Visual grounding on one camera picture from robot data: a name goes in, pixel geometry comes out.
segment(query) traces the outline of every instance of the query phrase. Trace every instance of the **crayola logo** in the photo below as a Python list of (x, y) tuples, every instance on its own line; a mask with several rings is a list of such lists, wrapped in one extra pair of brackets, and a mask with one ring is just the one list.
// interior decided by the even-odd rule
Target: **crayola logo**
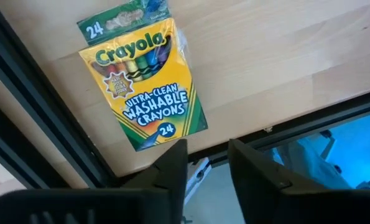
[(146, 33), (144, 39), (139, 39), (136, 42), (118, 47), (116, 50), (99, 50), (95, 58), (98, 64), (108, 65), (115, 63), (117, 58), (120, 61), (133, 59), (137, 54), (146, 53), (160, 45), (164, 45), (166, 42), (167, 39), (160, 32), (153, 36)]

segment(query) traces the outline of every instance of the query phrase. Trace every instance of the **wooden table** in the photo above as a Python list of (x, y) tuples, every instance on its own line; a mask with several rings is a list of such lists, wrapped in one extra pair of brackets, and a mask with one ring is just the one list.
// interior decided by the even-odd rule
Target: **wooden table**
[[(123, 0), (0, 0), (0, 10), (118, 176), (173, 142), (135, 152), (77, 53), (76, 22)], [(187, 36), (209, 129), (189, 152), (370, 91), (370, 0), (170, 0)], [(74, 187), (85, 183), (0, 82), (0, 107)]]

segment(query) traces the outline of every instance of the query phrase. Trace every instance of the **black metal frame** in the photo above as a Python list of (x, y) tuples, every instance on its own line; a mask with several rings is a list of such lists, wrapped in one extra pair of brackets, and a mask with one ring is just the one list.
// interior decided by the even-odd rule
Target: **black metal frame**
[(70, 188), (1, 110), (0, 164), (28, 189)]
[[(370, 114), (370, 93), (338, 103), (316, 112), (275, 125), (265, 130), (241, 136), (238, 140), (254, 149), (265, 151), (273, 147), (330, 129)], [(228, 162), (228, 141), (189, 155), (189, 161), (208, 157), (213, 167)]]
[(90, 188), (115, 175), (0, 12), (0, 80)]

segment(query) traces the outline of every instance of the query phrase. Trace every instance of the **yellow box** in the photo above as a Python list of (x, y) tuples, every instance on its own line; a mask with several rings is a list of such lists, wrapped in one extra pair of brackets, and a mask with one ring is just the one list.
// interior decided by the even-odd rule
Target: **yellow box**
[(208, 128), (172, 18), (80, 51), (135, 150)]

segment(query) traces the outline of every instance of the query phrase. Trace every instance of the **crayola crayon box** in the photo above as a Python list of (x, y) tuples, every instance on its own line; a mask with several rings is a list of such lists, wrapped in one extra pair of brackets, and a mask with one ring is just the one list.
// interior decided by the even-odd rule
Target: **crayola crayon box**
[(206, 129), (172, 18), (80, 51), (135, 150)]

